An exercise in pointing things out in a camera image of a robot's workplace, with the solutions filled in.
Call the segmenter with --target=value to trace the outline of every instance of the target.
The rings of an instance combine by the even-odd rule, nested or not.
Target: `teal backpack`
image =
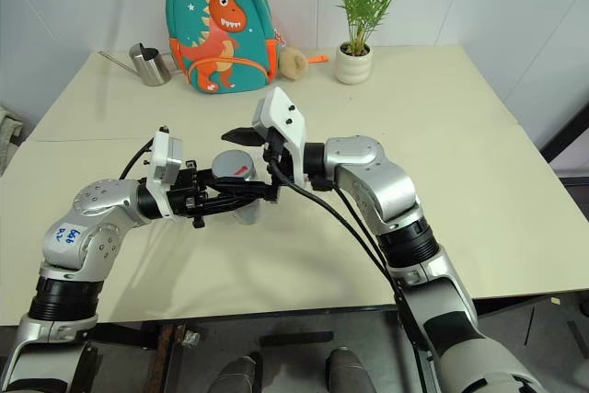
[[[268,0],[166,0],[169,45],[188,83],[206,93],[269,84],[280,36]]]

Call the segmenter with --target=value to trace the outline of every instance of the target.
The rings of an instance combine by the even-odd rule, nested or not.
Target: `white wall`
[[[0,103],[35,123],[90,51],[167,47],[165,0],[0,0]],[[338,0],[270,0],[301,47],[346,37]],[[589,100],[589,0],[396,0],[375,45],[461,43],[542,146]]]

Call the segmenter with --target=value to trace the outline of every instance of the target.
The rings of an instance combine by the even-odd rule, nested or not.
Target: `white plant pot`
[[[335,77],[347,85],[362,83],[370,76],[372,71],[372,49],[368,48],[367,55],[348,55],[341,50],[341,46],[335,51]]]

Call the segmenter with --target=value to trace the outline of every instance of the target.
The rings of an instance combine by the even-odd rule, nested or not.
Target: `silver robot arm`
[[[140,209],[140,191],[150,192],[158,217],[172,217],[166,191],[178,176],[179,156],[181,141],[158,131],[145,184],[131,179],[92,183],[49,228],[37,293],[18,325],[0,391],[90,390],[98,352],[86,337],[97,324],[98,294],[125,235],[150,222]]]
[[[315,156],[320,145],[306,145]],[[405,330],[433,354],[444,393],[546,393],[499,342],[484,336],[477,314],[445,249],[423,216],[409,176],[379,142],[356,136],[329,139],[322,161],[306,158],[354,198],[387,259]]]

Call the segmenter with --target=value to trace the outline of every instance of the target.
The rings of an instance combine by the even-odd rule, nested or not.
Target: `orange dinosaur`
[[[206,3],[203,11],[210,16],[202,17],[202,22],[209,30],[201,33],[199,43],[193,41],[192,46],[180,44],[181,54],[192,62],[210,57],[233,57],[238,43],[228,33],[239,32],[247,24],[246,14],[235,0],[206,0]],[[199,64],[196,67],[199,88],[206,92],[216,92],[219,86],[211,80],[211,75],[215,72],[219,73],[219,82],[224,87],[234,87],[229,81],[233,73],[232,65],[231,62]]]

